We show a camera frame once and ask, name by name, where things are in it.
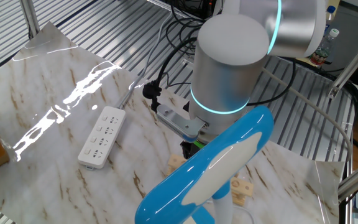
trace power outlet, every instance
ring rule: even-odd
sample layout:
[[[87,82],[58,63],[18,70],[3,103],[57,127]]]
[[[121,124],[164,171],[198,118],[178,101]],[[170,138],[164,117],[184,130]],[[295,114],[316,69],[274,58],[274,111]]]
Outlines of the power outlet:
[[[87,169],[103,168],[125,116],[124,110],[110,106],[103,109],[78,156],[80,164]]]

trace small wooden block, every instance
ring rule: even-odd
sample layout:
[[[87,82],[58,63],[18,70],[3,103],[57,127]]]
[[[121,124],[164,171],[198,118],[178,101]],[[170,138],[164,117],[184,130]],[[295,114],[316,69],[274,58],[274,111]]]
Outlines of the small wooden block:
[[[254,185],[248,183],[240,178],[233,177],[231,179],[231,190],[240,195],[252,196],[252,192],[254,191]]]
[[[182,156],[171,155],[168,161],[168,171],[167,175],[170,175],[173,171],[179,168],[182,164],[186,162],[186,159]],[[233,203],[236,205],[243,206],[246,202],[246,197],[252,196],[254,191],[254,185],[248,183],[240,178],[237,178],[239,173],[236,173],[235,176],[230,180],[231,194],[233,197]]]

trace green part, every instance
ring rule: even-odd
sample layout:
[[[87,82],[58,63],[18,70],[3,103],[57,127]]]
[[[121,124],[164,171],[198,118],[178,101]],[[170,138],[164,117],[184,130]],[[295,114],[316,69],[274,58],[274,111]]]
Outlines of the green part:
[[[199,141],[195,141],[194,142],[194,145],[196,145],[197,147],[199,147],[200,149],[204,148],[204,144],[203,143],[200,143]]]

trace glowing blue ring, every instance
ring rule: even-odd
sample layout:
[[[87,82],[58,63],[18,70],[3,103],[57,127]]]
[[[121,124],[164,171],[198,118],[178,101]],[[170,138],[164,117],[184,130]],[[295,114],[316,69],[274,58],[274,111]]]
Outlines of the glowing blue ring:
[[[241,106],[240,108],[236,109],[236,110],[232,110],[232,111],[216,111],[216,110],[212,110],[212,109],[209,109],[208,107],[202,105],[194,96],[193,94],[193,90],[190,88],[190,93],[191,93],[191,96],[193,97],[194,101],[204,110],[208,111],[208,112],[211,112],[211,113],[216,113],[216,114],[233,114],[233,113],[236,113],[242,109],[244,109],[247,104],[248,104],[248,101],[245,103],[244,106]]]
[[[273,49],[274,43],[276,42],[277,39],[278,28],[280,27],[280,22],[281,22],[281,10],[282,10],[281,0],[277,0],[276,27],[274,27],[272,41],[270,42],[270,45],[268,47],[267,54],[270,54],[270,51]]]

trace marble surface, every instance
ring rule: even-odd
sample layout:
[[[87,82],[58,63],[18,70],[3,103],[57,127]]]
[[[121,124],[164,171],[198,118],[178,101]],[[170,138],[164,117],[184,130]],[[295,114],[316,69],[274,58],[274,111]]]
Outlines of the marble surface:
[[[133,223],[170,155],[181,154],[181,139],[157,121],[142,84],[124,107],[104,168],[86,170],[77,157],[103,107],[115,105],[134,77],[52,24],[2,66],[0,135],[12,159],[0,167],[0,211],[17,223]],[[183,98],[164,90],[159,101],[186,116]],[[342,167],[270,142],[240,171],[255,185],[245,207],[257,223],[337,223]],[[248,220],[235,210],[233,223]]]

